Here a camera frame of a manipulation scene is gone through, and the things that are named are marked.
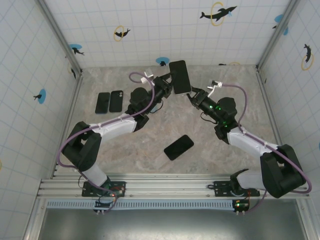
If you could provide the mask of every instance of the grid pattern wall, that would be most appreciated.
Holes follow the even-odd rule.
[[[71,47],[79,47],[75,56],[86,68],[164,66],[180,59],[188,65],[257,64],[288,2],[48,0],[47,4]]]
[[[0,239],[21,239],[75,79],[34,0],[0,1]]]
[[[284,143],[293,146],[313,184],[320,217],[320,1],[304,0],[264,73],[266,90]]]

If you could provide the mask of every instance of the gray stone surface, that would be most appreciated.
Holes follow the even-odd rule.
[[[148,84],[129,80],[129,73],[143,72],[147,67],[87,68],[75,105],[71,129],[77,122],[100,123],[120,113],[95,114],[98,93],[123,90],[123,110],[127,109],[130,93],[137,87],[150,89]],[[169,67],[151,67],[155,76],[169,72]],[[242,125],[251,133],[275,142],[266,107],[259,88],[254,66],[189,66],[191,84],[207,89],[212,80],[242,86],[248,95],[248,108]],[[221,88],[211,96],[215,101],[233,97],[239,118],[244,109],[244,95],[236,88]],[[214,124],[200,118],[201,111],[191,105],[186,95],[172,95],[164,99],[163,108],[150,114],[145,127],[125,134],[100,146],[97,163],[106,173],[170,173],[170,174],[232,174],[244,168],[260,169],[260,160],[244,151],[218,140]],[[170,161],[164,148],[187,134],[194,146]],[[61,156],[63,163],[69,163]]]

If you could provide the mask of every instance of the smartphone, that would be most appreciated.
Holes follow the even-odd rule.
[[[110,102],[110,92],[100,92],[96,101],[95,113],[106,114],[108,112]]]
[[[169,68],[172,73],[174,93],[176,95],[190,93],[191,84],[186,62],[184,60],[170,62]]]
[[[190,137],[183,135],[177,141],[167,146],[164,149],[164,153],[171,161],[173,161],[193,145],[194,142],[190,139]]]
[[[124,99],[124,92],[121,90],[112,91],[110,97],[110,113],[120,113],[122,111],[122,102]]]

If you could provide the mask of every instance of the purple cable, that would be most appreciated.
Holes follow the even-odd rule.
[[[151,90],[152,90],[152,96],[151,96],[151,100],[150,100],[149,104],[148,104],[144,109],[142,109],[141,111],[138,111],[138,112],[136,112],[136,113],[134,113],[134,114],[125,116],[125,117],[123,117],[123,118],[115,118],[115,119],[112,119],[112,120],[110,120],[110,121],[107,121],[107,122],[101,124],[101,126],[96,125],[96,126],[88,127],[88,128],[86,128],[86,129],[83,129],[83,130],[75,133],[74,135],[70,136],[67,140],[65,140],[65,141],[62,143],[62,145],[61,145],[61,147],[59,148],[58,153],[57,153],[56,161],[57,161],[57,163],[58,163],[60,166],[62,166],[62,167],[64,167],[64,168],[77,169],[76,166],[63,164],[63,163],[61,162],[61,160],[60,160],[60,154],[61,154],[62,150],[63,150],[63,149],[66,147],[66,145],[67,145],[72,139],[74,139],[75,137],[77,137],[77,136],[79,136],[79,135],[81,135],[81,134],[83,134],[83,133],[85,133],[85,132],[88,132],[88,131],[90,131],[90,130],[97,129],[97,128],[100,128],[100,127],[104,127],[104,126],[106,126],[106,125],[113,124],[113,123],[115,123],[115,122],[122,121],[122,120],[125,120],[125,119],[128,119],[128,118],[131,118],[131,117],[135,117],[135,116],[137,116],[137,115],[142,114],[143,112],[145,112],[145,111],[151,106],[151,104],[153,103],[153,101],[154,101],[154,99],[155,99],[155,88],[154,88],[154,85],[152,84],[152,81],[150,80],[150,78],[148,78],[148,77],[145,76],[144,74],[142,74],[142,73],[140,73],[140,72],[134,71],[134,72],[131,72],[131,73],[129,74],[129,79],[130,79],[132,82],[134,82],[134,83],[139,84],[139,83],[141,83],[141,81],[135,81],[135,80],[133,80],[133,79],[131,78],[131,76],[132,76],[133,74],[137,74],[137,75],[139,75],[139,76],[141,76],[141,77],[144,77],[144,78],[146,78],[147,81],[149,82],[149,84],[150,84],[150,86],[151,86]],[[116,203],[117,203],[117,200],[118,200],[117,194],[116,194],[114,191],[111,191],[111,190],[109,190],[109,189],[107,189],[107,188],[104,188],[104,187],[101,187],[101,186],[98,186],[98,185],[94,184],[94,183],[93,183],[92,181],[90,181],[81,171],[79,171],[79,173],[80,173],[92,186],[94,186],[95,188],[100,189],[100,190],[103,190],[103,191],[105,191],[105,192],[112,193],[112,194],[114,195],[114,197],[115,197],[114,203],[112,204],[111,207],[109,207],[109,209],[106,211],[106,213],[109,212],[109,211],[116,205]]]
[[[249,138],[255,140],[257,143],[261,144],[261,145],[265,145],[265,143],[263,141],[261,141],[260,139],[258,139],[257,137],[255,136],[252,136],[251,134],[249,133],[246,133],[244,132],[244,130],[242,129],[241,125],[240,125],[240,121],[242,120],[242,118],[244,117],[245,115],[245,112],[246,112],[246,109],[247,109],[247,104],[248,104],[248,96],[247,96],[247,93],[246,91],[241,87],[241,86],[238,86],[238,85],[233,85],[233,84],[225,84],[223,83],[222,84],[223,87],[232,87],[232,88],[237,88],[237,89],[240,89],[243,93],[244,93],[244,109],[243,109],[243,112],[239,118],[239,121],[238,121],[238,127],[240,129],[240,131],[248,136]],[[297,190],[293,190],[291,191],[292,193],[296,193],[296,194],[308,194],[311,192],[312,190],[312,184],[311,184],[311,181],[310,179],[307,177],[307,175],[294,163],[292,162],[288,157],[286,157],[285,155],[283,155],[281,152],[277,151],[276,149],[274,149],[273,147],[269,146],[268,144],[265,145],[266,148],[270,149],[272,152],[274,152],[275,154],[277,154],[278,156],[280,156],[281,158],[283,158],[284,160],[286,160],[294,169],[296,169],[300,174],[301,176],[305,179],[305,181],[307,182],[308,184],[308,189],[305,190],[305,191],[297,191]]]

